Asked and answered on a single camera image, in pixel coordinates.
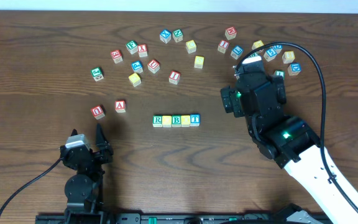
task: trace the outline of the wooden tabletop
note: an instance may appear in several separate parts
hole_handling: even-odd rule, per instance
[[[222,54],[218,43],[230,26],[237,37]],[[183,41],[164,44],[163,29],[181,29]],[[192,39],[197,51],[187,54]],[[130,40],[149,49],[135,88],[128,76],[139,56],[127,51]],[[297,181],[261,155],[244,118],[223,109],[220,89],[235,82],[230,51],[238,44],[247,52],[256,40],[295,42],[317,58],[328,94],[326,146],[358,190],[358,15],[0,11],[0,207],[58,159],[73,128],[94,142],[99,122],[114,148],[114,162],[104,166],[104,200],[112,210],[274,212],[293,202],[320,212]],[[118,64],[110,56],[116,49],[124,57]],[[265,61],[269,74],[287,70],[281,54]],[[205,57],[203,69],[194,68],[196,55]],[[318,76],[305,55],[295,55],[303,71],[285,77],[286,111],[319,133]],[[152,59],[161,63],[155,75],[146,68]],[[94,67],[104,80],[93,80]],[[181,73],[177,86],[168,82],[172,70]],[[115,112],[115,100],[126,100],[126,113]],[[91,114],[97,105],[107,111],[101,120]],[[200,127],[152,127],[154,114],[192,113],[201,115]],[[59,164],[7,206],[1,223],[63,212],[73,175]]]

